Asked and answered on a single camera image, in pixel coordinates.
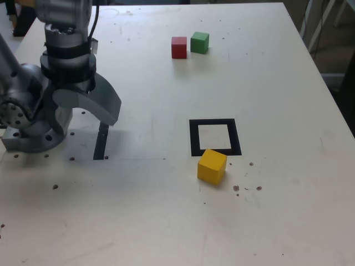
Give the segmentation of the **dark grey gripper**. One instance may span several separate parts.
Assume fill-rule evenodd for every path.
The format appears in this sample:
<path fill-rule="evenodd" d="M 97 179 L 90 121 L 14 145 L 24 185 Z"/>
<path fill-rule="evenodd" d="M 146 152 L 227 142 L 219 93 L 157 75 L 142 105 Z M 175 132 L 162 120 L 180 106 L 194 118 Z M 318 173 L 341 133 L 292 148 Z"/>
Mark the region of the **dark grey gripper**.
<path fill-rule="evenodd" d="M 121 107 L 115 89 L 98 73 L 83 81 L 55 76 L 45 89 L 42 100 L 46 121 L 56 134 L 62 136 L 67 134 L 72 108 L 84 109 L 101 122 L 113 126 Z"/>

